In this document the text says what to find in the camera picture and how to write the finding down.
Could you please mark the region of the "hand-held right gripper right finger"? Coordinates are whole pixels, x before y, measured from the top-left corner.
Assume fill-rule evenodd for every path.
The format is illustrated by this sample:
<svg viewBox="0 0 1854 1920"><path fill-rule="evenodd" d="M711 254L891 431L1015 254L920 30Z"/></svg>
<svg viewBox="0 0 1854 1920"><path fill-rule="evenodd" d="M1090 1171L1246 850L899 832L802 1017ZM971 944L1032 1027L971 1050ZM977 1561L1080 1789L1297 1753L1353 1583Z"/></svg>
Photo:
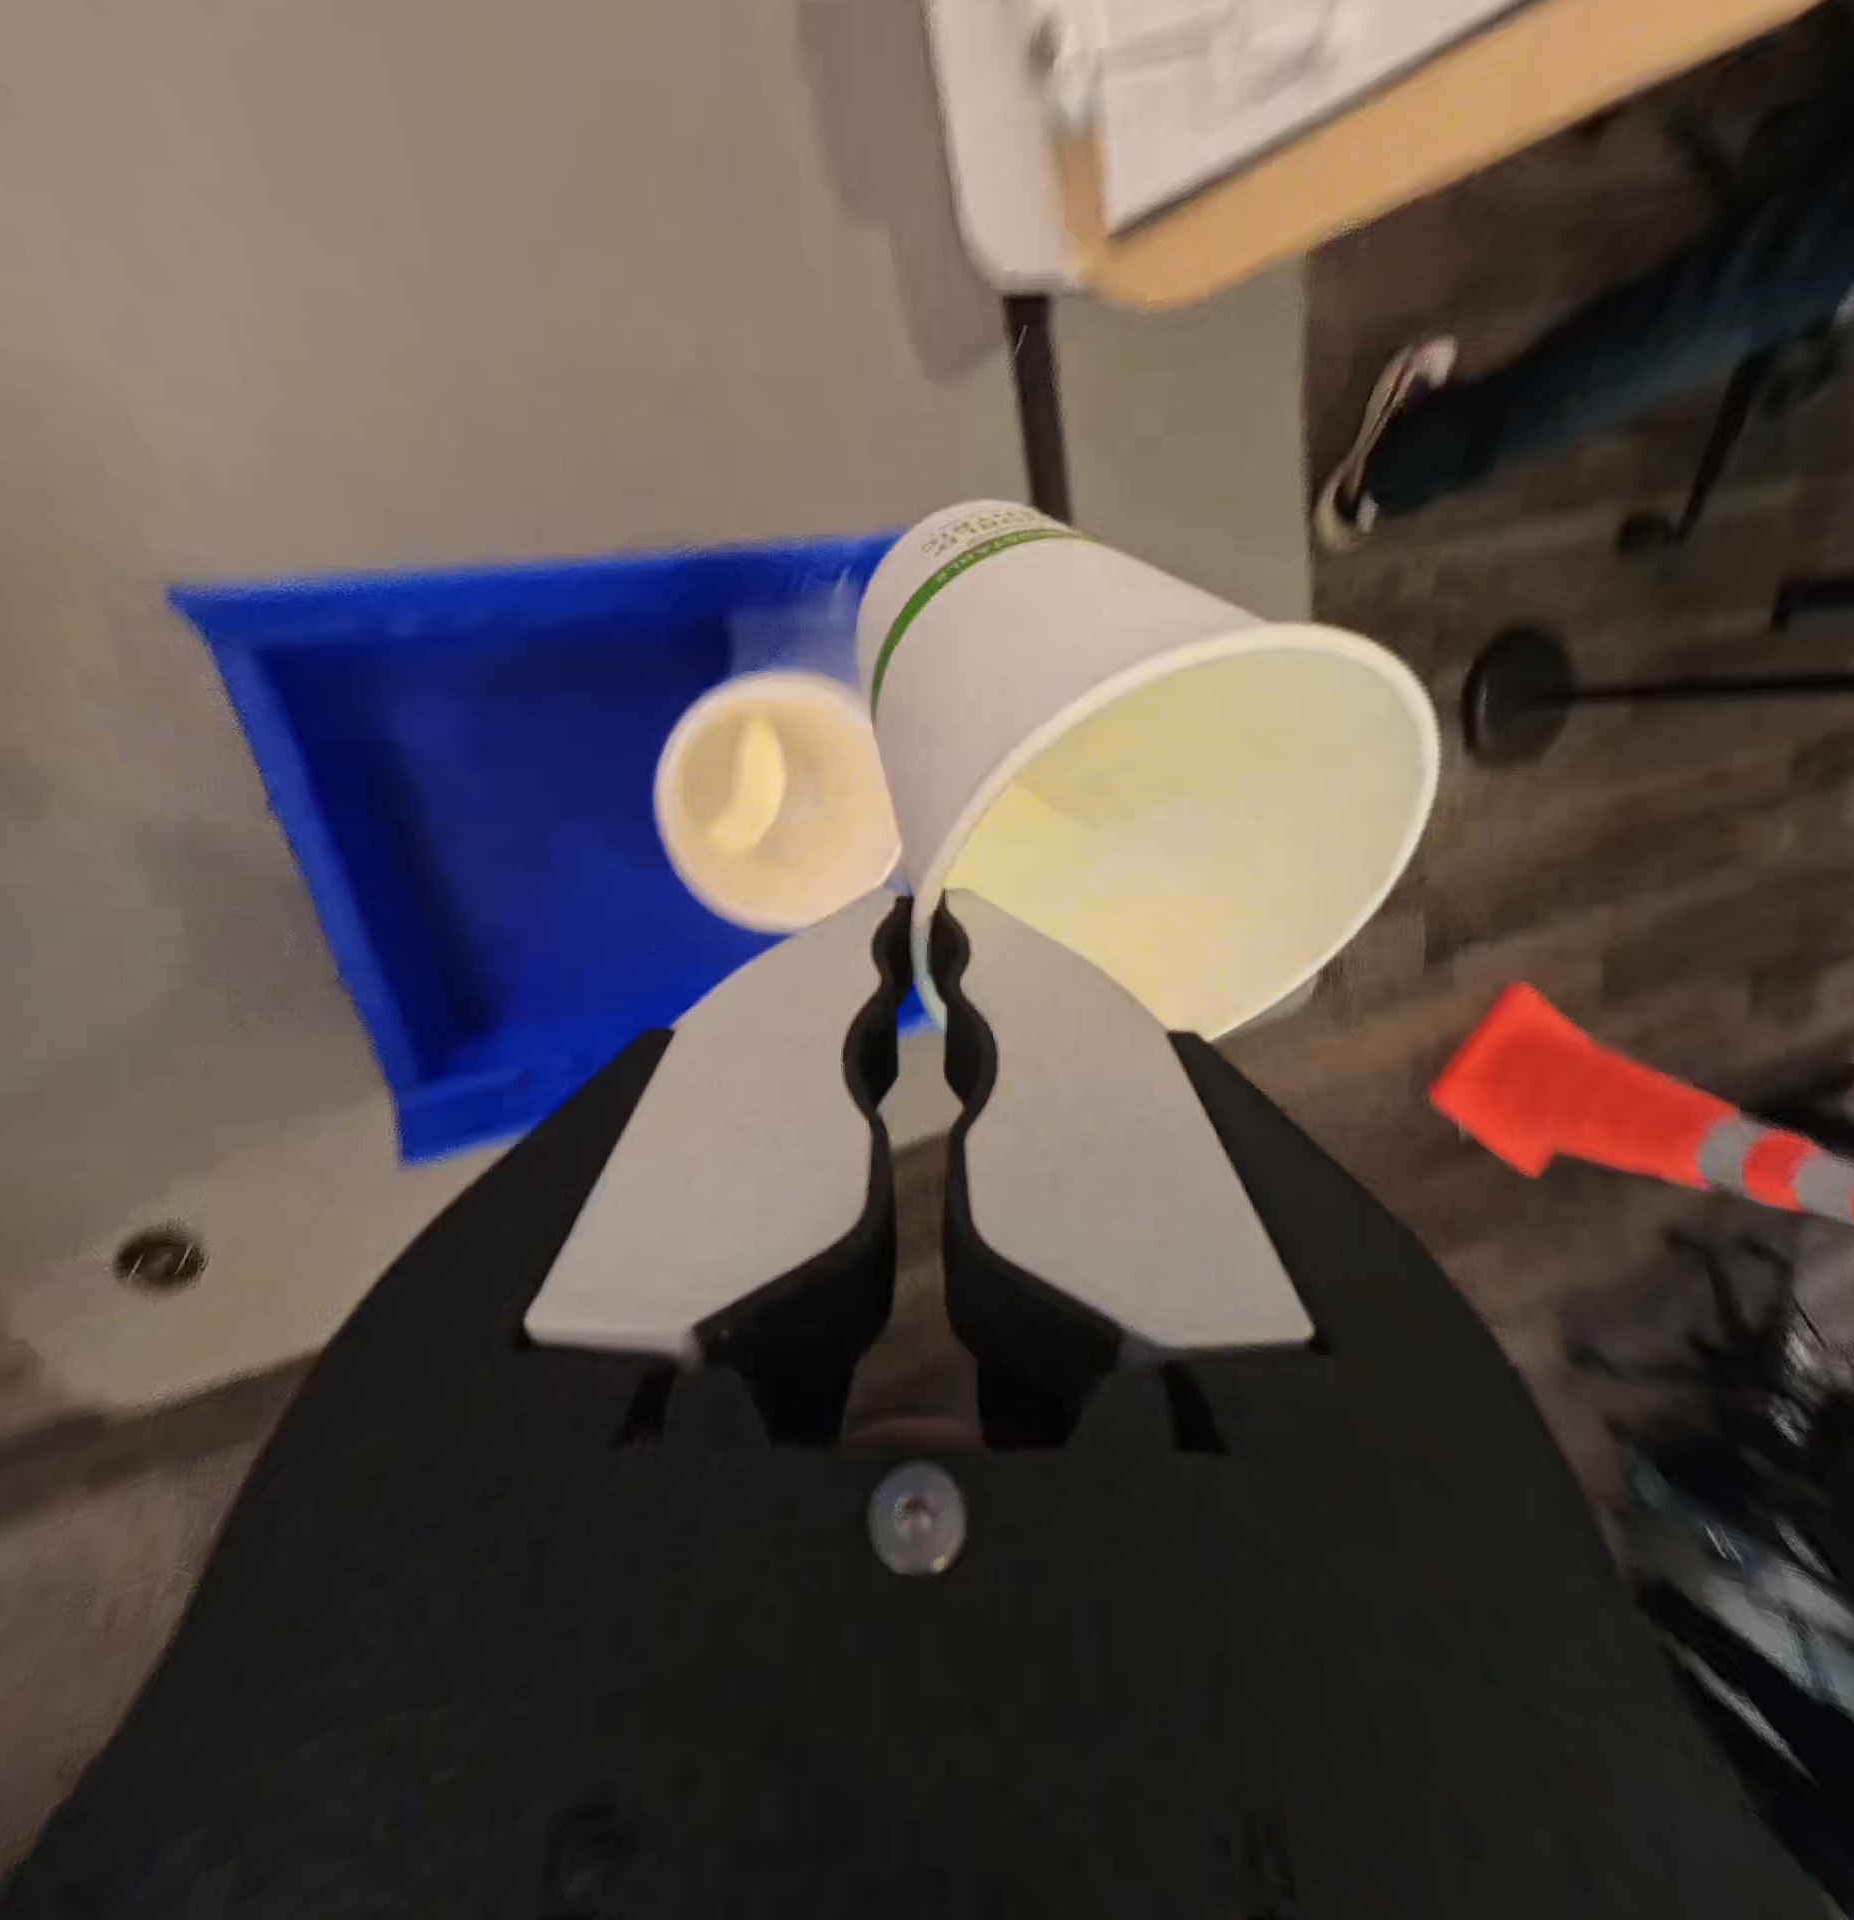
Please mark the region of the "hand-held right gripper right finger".
<svg viewBox="0 0 1854 1920"><path fill-rule="evenodd" d="M929 924L944 1075L944 1309L983 1450L1059 1450L1117 1363L1308 1351L1314 1315L1170 1037L983 893Z"/></svg>

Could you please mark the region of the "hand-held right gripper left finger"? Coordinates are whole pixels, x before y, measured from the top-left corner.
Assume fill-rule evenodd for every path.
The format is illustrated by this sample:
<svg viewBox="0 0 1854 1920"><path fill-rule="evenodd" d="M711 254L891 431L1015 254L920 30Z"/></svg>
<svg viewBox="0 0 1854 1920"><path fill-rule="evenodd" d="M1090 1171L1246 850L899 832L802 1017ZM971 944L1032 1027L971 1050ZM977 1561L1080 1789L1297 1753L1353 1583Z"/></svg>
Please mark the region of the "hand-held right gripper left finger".
<svg viewBox="0 0 1854 1920"><path fill-rule="evenodd" d="M912 906L751 951L662 1046L521 1336L741 1371L779 1450L833 1450L891 1315L891 1017Z"/></svg>

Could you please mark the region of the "stack of white paper cups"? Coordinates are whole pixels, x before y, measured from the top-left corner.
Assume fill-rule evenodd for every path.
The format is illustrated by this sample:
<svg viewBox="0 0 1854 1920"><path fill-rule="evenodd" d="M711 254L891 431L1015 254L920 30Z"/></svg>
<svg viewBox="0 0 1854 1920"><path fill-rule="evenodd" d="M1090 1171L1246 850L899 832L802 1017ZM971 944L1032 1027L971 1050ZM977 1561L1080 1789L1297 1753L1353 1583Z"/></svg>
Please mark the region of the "stack of white paper cups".
<svg viewBox="0 0 1854 1920"><path fill-rule="evenodd" d="M817 668L747 668L678 709L655 763L678 889L751 936L802 936L899 873L869 703Z"/></svg>

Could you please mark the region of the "blue plastic bin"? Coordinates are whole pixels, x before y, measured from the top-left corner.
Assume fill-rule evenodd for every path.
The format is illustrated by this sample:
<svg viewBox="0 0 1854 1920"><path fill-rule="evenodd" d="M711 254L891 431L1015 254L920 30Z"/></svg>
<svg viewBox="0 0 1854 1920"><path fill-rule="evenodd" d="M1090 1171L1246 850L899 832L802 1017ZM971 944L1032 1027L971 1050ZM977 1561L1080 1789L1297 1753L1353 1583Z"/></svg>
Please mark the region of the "blue plastic bin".
<svg viewBox="0 0 1854 1920"><path fill-rule="evenodd" d="M883 550L165 590L220 668L404 1171L531 1133L779 944L678 889L655 763L798 611L856 639Z"/></svg>

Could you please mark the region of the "white paper cup green band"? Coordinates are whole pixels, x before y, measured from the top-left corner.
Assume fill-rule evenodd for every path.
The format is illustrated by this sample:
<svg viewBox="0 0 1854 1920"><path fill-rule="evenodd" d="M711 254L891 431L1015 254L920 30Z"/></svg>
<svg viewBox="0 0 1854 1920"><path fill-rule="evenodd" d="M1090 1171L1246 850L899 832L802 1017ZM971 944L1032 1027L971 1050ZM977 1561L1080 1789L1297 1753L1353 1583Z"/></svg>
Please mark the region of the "white paper cup green band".
<svg viewBox="0 0 1854 1920"><path fill-rule="evenodd" d="M861 692L936 1027L944 893L1070 944L1160 1027L1258 1027L1364 936L1439 804L1439 709L1387 642L997 496L869 574Z"/></svg>

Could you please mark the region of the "orange traffic cone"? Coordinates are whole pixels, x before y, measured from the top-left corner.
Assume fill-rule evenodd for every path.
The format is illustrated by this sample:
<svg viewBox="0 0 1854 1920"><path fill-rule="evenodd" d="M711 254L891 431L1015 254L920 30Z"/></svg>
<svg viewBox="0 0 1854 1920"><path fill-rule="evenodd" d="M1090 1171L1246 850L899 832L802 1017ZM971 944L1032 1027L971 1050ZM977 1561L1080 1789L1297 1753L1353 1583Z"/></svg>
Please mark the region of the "orange traffic cone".
<svg viewBox="0 0 1854 1920"><path fill-rule="evenodd" d="M1828 1147L1799 1123L1712 1103L1704 1082L1607 1050L1539 983L1510 983L1481 1006L1481 1027L1431 1075L1431 1110L1516 1175L1584 1161L1854 1224L1854 1147Z"/></svg>

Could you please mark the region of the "black pole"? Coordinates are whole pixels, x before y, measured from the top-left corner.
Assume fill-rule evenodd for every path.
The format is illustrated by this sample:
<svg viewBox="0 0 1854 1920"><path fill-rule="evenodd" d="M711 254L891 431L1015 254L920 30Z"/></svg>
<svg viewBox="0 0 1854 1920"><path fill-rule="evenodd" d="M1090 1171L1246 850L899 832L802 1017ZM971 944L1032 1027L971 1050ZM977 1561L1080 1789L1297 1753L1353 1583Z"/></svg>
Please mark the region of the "black pole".
<svg viewBox="0 0 1854 1920"><path fill-rule="evenodd" d="M1522 767L1573 709L1653 709L1653 703L1823 703L1854 692L1854 668L1683 668L1683 682L1584 682L1558 630L1498 630L1463 666L1456 730L1463 763Z"/></svg>

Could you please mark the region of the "dark bag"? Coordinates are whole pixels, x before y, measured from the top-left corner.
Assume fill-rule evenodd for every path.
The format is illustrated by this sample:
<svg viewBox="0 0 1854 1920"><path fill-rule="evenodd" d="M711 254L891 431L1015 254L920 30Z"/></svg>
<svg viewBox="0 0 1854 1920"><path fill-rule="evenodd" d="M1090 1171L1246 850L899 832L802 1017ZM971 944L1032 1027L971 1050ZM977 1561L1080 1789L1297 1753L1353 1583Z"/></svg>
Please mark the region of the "dark bag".
<svg viewBox="0 0 1854 1920"><path fill-rule="evenodd" d="M1611 1396L1627 1586L1699 1718L1854 1914L1854 1245L1673 1224L1568 1363Z"/></svg>

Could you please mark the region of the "white board stand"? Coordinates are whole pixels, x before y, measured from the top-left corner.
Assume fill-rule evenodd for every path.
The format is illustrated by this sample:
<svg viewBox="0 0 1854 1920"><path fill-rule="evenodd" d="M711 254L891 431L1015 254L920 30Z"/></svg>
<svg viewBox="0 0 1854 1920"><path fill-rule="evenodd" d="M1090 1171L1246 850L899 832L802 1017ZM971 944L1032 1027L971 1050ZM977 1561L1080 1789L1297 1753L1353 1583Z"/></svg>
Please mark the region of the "white board stand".
<svg viewBox="0 0 1854 1920"><path fill-rule="evenodd" d="M1059 215L1059 124L1015 0L929 0L929 64L959 251L1003 298L1081 293L1081 251Z"/></svg>

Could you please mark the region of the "wooden instruction board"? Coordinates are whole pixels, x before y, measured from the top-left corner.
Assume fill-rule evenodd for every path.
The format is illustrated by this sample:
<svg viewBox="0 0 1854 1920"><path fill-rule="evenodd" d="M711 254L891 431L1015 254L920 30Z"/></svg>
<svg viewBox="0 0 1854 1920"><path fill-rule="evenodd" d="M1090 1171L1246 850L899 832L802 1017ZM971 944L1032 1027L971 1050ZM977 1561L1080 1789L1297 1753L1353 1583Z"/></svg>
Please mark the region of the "wooden instruction board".
<svg viewBox="0 0 1854 1920"><path fill-rule="evenodd" d="M1799 14L1801 0L1528 0L1138 228L1101 215L1101 145L1052 143L1070 273L1101 303L1204 303Z"/></svg>

